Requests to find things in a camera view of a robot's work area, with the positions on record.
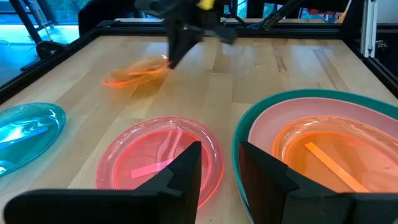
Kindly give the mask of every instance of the yellow part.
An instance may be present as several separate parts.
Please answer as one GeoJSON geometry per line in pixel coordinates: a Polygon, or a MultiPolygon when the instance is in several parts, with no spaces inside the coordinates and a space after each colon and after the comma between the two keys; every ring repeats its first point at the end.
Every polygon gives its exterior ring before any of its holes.
{"type": "Polygon", "coordinates": [[[346,18],[347,11],[345,11],[335,23],[343,23],[346,18]]]}
{"type": "Polygon", "coordinates": [[[334,172],[344,183],[351,187],[355,192],[368,193],[369,190],[366,189],[361,183],[359,183],[353,176],[351,176],[347,171],[345,171],[339,164],[337,164],[332,158],[330,158],[326,153],[324,153],[318,146],[314,143],[309,142],[305,147],[312,152],[312,154],[318,158],[324,165],[327,166],[332,172],[334,172]]]}
{"type": "Polygon", "coordinates": [[[199,7],[204,10],[212,9],[214,6],[214,0],[201,0],[199,2],[199,7]]]}

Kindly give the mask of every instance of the pink plate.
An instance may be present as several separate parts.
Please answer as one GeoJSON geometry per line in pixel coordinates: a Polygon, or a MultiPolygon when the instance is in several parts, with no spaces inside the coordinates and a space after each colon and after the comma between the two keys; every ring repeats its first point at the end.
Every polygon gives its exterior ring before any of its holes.
{"type": "Polygon", "coordinates": [[[97,189],[135,189],[169,165],[194,141],[202,142],[200,207],[221,180],[222,149],[207,127],[183,117],[150,119],[121,133],[98,163],[97,189]]]}
{"type": "Polygon", "coordinates": [[[373,126],[398,138],[398,121],[372,109],[328,98],[297,98],[263,111],[253,123],[248,141],[272,154],[279,132],[291,122],[308,116],[336,116],[373,126]]]}

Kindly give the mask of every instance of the wooden table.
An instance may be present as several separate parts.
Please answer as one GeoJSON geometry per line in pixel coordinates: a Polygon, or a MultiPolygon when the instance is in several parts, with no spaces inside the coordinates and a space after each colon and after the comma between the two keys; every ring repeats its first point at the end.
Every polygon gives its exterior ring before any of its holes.
{"type": "Polygon", "coordinates": [[[231,165],[231,140],[253,103],[285,90],[327,88],[398,100],[340,40],[205,38],[165,78],[112,89],[101,79],[146,55],[164,54],[165,37],[101,36],[0,106],[51,102],[67,114],[56,143],[0,178],[0,207],[32,189],[95,188],[97,163],[119,133],[143,119],[179,115],[212,129],[224,147],[224,176],[197,223],[248,223],[231,165]]]}

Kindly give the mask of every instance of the blue plate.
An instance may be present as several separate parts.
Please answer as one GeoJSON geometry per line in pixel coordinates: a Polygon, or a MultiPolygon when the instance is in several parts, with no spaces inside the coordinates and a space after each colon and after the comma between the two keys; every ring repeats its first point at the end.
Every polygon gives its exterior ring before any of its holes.
{"type": "Polygon", "coordinates": [[[0,177],[43,154],[57,140],[65,121],[65,112],[51,103],[0,111],[0,177]]]}

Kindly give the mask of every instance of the pink stick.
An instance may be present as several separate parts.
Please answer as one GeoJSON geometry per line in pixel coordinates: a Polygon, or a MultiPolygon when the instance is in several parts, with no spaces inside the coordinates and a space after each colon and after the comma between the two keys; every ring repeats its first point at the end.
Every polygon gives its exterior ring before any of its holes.
{"type": "Polygon", "coordinates": [[[157,162],[155,164],[151,164],[151,165],[144,166],[144,167],[141,167],[138,169],[134,169],[131,171],[131,178],[134,179],[134,178],[142,177],[144,175],[152,174],[154,172],[161,171],[162,169],[164,169],[164,167],[167,167],[172,161],[173,161],[173,159],[168,159],[163,162],[157,162]]]}

